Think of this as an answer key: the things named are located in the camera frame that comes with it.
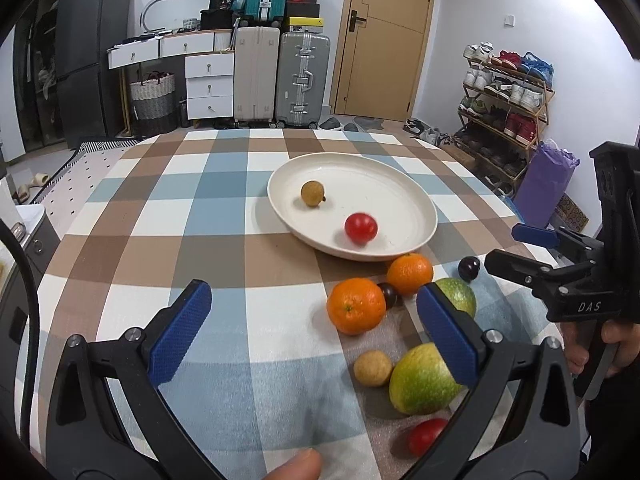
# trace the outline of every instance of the plate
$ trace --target plate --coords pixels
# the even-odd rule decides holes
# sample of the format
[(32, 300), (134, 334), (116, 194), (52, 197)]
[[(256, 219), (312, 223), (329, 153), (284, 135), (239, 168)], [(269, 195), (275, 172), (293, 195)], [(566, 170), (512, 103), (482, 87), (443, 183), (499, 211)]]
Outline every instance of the plate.
[[(300, 198), (309, 180), (324, 186), (326, 197), (310, 208)], [(382, 162), (346, 153), (311, 153), (291, 159), (267, 184), (273, 210), (291, 232), (310, 246), (347, 260), (378, 262), (417, 251), (438, 226), (429, 195), (409, 176)], [(368, 213), (378, 235), (365, 246), (353, 243), (344, 222)]]

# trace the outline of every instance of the dark purple grape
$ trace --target dark purple grape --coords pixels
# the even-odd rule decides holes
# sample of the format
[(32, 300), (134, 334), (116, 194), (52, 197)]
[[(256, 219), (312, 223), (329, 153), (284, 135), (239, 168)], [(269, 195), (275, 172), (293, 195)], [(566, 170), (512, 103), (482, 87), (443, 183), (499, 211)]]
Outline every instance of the dark purple grape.
[(475, 256), (466, 256), (465, 258), (462, 258), (458, 264), (458, 274), (460, 275), (460, 278), (469, 283), (478, 277), (480, 267), (481, 264), (478, 258)]
[(380, 287), (380, 290), (382, 290), (382, 294), (385, 295), (386, 307), (393, 307), (398, 301), (398, 291), (393, 285), (387, 282), (379, 283), (378, 286)]

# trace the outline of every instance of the wooden door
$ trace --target wooden door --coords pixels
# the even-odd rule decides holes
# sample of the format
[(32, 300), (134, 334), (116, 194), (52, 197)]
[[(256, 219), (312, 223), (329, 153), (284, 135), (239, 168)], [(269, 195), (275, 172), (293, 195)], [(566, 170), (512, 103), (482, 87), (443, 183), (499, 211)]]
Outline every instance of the wooden door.
[(335, 113), (404, 121), (431, 0), (351, 0)]

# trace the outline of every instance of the checkered tablecloth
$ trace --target checkered tablecloth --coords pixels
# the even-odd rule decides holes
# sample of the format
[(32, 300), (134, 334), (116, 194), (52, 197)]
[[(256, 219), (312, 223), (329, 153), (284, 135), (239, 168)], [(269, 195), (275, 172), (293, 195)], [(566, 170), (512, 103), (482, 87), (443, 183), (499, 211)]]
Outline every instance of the checkered tablecloth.
[[(391, 309), (363, 336), (338, 334), (325, 311), (332, 287), (355, 276), (382, 280), (385, 264), (316, 251), (270, 207), (271, 173), (312, 152), (373, 158), (429, 193), (438, 229), (422, 252), (436, 279), (455, 276), (460, 258), (494, 248), (553, 262), (546, 251), (513, 241), (516, 217), (461, 164), (407, 134), (196, 130), (146, 140), (96, 187), (40, 285), (36, 452), (46, 455), (48, 403), (66, 338), (108, 340), (144, 327), (199, 278), (212, 288), (212, 310), (161, 393), (230, 480), (260, 479), (309, 446), (324, 458), (324, 478), (395, 480), (411, 467), (403, 437), (424, 417), (395, 412), (386, 388), (360, 387), (351, 364), (367, 349), (396, 362), (425, 341), (415, 300)], [(497, 328), (517, 341), (558, 334), (527, 289), (484, 270), (472, 287), (482, 329)], [(133, 442), (149, 452), (122, 391), (111, 386)], [(488, 438), (503, 419), (498, 412)]]

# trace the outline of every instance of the refrigerator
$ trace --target refrigerator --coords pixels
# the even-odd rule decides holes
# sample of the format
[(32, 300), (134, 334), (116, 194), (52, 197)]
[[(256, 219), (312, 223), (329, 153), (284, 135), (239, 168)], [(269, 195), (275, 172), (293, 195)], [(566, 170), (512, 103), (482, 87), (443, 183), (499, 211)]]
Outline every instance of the refrigerator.
[(130, 0), (60, 0), (56, 79), (66, 142), (114, 137), (124, 129), (118, 70), (107, 50), (127, 39)]

